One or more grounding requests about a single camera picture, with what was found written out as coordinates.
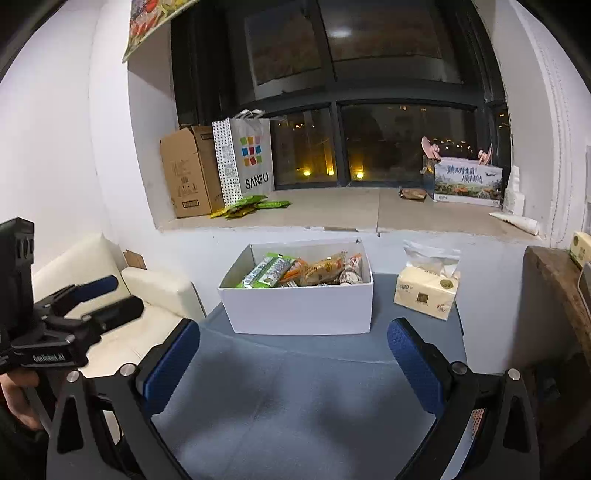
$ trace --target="screw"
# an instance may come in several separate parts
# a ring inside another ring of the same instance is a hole
[[[512,380],[519,380],[521,378],[521,374],[519,373],[519,370],[516,370],[515,368],[510,368],[509,370],[507,370],[507,375],[509,375],[509,378]]]
[[[462,362],[453,362],[452,370],[456,375],[465,375],[468,372],[468,367]]]
[[[68,380],[69,383],[74,383],[79,378],[80,378],[80,372],[78,370],[72,370],[70,373],[68,373],[66,380]]]
[[[119,369],[119,373],[124,377],[128,377],[135,372],[135,365],[134,364],[125,364]]]

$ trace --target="white cardboard box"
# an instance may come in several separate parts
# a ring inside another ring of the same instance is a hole
[[[234,288],[267,252],[301,257],[309,264],[339,251],[362,254],[365,283],[297,288]],[[346,335],[371,326],[374,277],[361,240],[248,245],[218,288],[236,333],[257,335]]]

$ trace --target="pink object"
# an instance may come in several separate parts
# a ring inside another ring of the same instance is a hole
[[[492,158],[492,144],[488,149],[488,153],[484,153],[484,150],[478,152],[478,164],[488,165]]]
[[[431,142],[428,140],[428,138],[423,137],[421,140],[421,146],[423,147],[423,151],[425,152],[427,158],[441,161],[441,157],[439,156],[439,147],[437,144],[431,145]]]

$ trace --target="human hand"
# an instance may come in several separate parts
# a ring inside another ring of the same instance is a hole
[[[39,417],[29,405],[25,392],[25,387],[36,387],[39,384],[39,377],[34,370],[17,368],[10,373],[0,375],[0,384],[8,410],[23,425],[31,430],[41,430],[43,426]]]

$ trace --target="sofa cushion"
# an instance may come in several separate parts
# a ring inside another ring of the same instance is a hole
[[[164,272],[128,267],[121,272],[132,295],[180,317],[198,322],[205,317],[190,280]]]
[[[123,364],[138,364],[154,345],[159,345],[182,317],[144,303],[144,314],[102,336],[88,350],[89,363],[80,370],[87,378],[114,374]]]
[[[68,313],[69,318],[79,319],[85,313],[129,297],[129,290],[111,255],[108,240],[103,235],[93,235],[33,275],[33,298],[38,301],[68,285],[88,283],[109,275],[117,277],[117,290],[78,305]]]

